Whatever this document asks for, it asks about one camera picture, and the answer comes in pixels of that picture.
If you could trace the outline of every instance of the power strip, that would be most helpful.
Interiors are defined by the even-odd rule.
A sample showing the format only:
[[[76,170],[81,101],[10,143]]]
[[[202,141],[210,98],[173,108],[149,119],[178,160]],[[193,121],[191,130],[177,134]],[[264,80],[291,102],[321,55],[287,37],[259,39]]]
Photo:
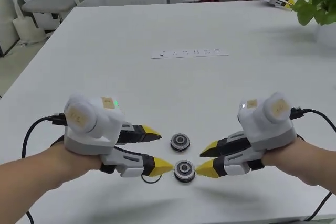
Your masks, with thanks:
[[[152,59],[163,58],[188,58],[188,57],[207,57],[207,56],[228,56],[229,54],[224,52],[220,48],[215,49],[182,49],[182,50],[167,50],[154,52]]]

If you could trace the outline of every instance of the cable connector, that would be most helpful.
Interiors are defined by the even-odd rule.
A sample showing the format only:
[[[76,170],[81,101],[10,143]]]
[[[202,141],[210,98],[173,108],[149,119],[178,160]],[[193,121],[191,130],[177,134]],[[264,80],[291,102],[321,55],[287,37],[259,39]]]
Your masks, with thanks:
[[[64,115],[64,113],[58,113],[51,116],[51,123],[53,125],[62,125],[67,126],[67,119]]]
[[[301,107],[291,108],[289,118],[294,120],[296,118],[302,118],[306,114],[306,111]]]

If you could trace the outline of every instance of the black cord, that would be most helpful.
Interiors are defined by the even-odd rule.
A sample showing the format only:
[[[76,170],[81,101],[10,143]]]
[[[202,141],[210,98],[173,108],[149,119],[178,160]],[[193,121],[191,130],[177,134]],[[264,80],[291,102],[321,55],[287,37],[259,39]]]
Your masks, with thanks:
[[[332,195],[332,192],[328,192],[328,194],[325,196],[323,201],[321,201],[320,205],[317,207],[315,212],[310,217],[308,217],[305,221],[311,221],[318,214],[318,212],[321,210],[321,208],[324,206],[324,204],[327,202],[327,200],[330,198],[331,195]]]
[[[331,120],[325,114],[323,114],[322,112],[317,111],[317,110],[292,108],[291,113],[290,113],[290,118],[292,120],[296,119],[296,118],[301,118],[306,113],[314,113],[314,114],[317,114],[317,115],[323,117],[327,121],[327,123],[332,127],[332,129],[336,132],[336,126],[331,122]],[[321,201],[320,205],[317,207],[317,209],[314,211],[314,213],[311,216],[309,216],[305,221],[311,221],[319,213],[319,211],[321,210],[321,208],[324,206],[324,204],[327,202],[327,200],[330,198],[331,195],[332,195],[332,192],[328,192],[328,194]]]
[[[142,180],[143,180],[145,183],[147,183],[147,184],[155,184],[155,183],[159,182],[159,180],[162,178],[162,175],[160,175],[159,178],[158,178],[157,180],[155,180],[155,181],[147,181],[147,180],[145,180],[145,179],[143,178],[143,175],[141,175],[141,178],[142,178]]]
[[[31,127],[29,128],[29,130],[26,133],[25,139],[23,140],[23,145],[22,145],[22,156],[21,158],[25,158],[26,157],[26,151],[27,151],[27,143],[28,143],[28,139],[30,137],[30,134],[32,133],[33,129],[41,122],[43,121],[52,121],[53,117],[52,116],[46,116],[44,118],[40,118],[39,120],[37,120],[35,123],[33,123],[31,125]],[[32,215],[30,214],[29,211],[26,212],[26,215],[29,219],[30,224],[34,224],[34,219],[32,217]]]
[[[26,215],[27,215],[27,217],[29,219],[30,224],[34,224],[34,219],[33,219],[32,215],[30,214],[29,211],[26,212]]]
[[[329,123],[329,125],[332,127],[332,129],[336,132],[336,126],[335,126],[335,125],[331,122],[331,120],[330,120],[325,114],[323,114],[322,112],[317,111],[317,110],[311,110],[311,109],[303,109],[302,112],[303,112],[304,114],[310,112],[310,113],[314,113],[314,114],[317,114],[317,115],[323,117],[323,118],[327,121],[327,123]]]
[[[28,139],[30,137],[30,134],[32,133],[33,129],[41,122],[43,121],[52,121],[53,117],[52,116],[46,116],[44,118],[40,118],[39,120],[37,120],[35,123],[33,123],[31,125],[31,127],[29,128],[29,130],[26,133],[25,139],[23,140],[23,145],[22,145],[22,156],[21,158],[25,158],[26,157],[26,151],[27,151],[27,143],[28,143]]]

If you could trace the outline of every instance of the forearm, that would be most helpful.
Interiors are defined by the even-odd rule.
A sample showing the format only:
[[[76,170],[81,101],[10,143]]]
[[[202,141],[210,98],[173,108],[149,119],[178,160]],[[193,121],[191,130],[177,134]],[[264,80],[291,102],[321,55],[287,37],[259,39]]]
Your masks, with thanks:
[[[45,192],[58,187],[61,170],[44,153],[0,166],[0,223],[16,223]]]
[[[81,156],[63,144],[0,166],[0,223],[16,223],[47,191],[99,169],[99,156]]]
[[[276,166],[309,185],[320,185],[336,193],[336,152],[298,138],[290,146],[266,153],[262,162]]]

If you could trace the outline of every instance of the metal bearing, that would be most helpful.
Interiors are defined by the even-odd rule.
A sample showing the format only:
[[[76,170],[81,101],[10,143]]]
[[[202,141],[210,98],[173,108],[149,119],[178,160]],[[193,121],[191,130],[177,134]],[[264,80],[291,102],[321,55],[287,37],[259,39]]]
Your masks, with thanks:
[[[182,183],[189,183],[195,178],[195,167],[188,160],[178,161],[174,168],[175,178]]]
[[[183,152],[190,146],[189,137],[185,134],[177,133],[173,135],[170,146],[174,151]]]

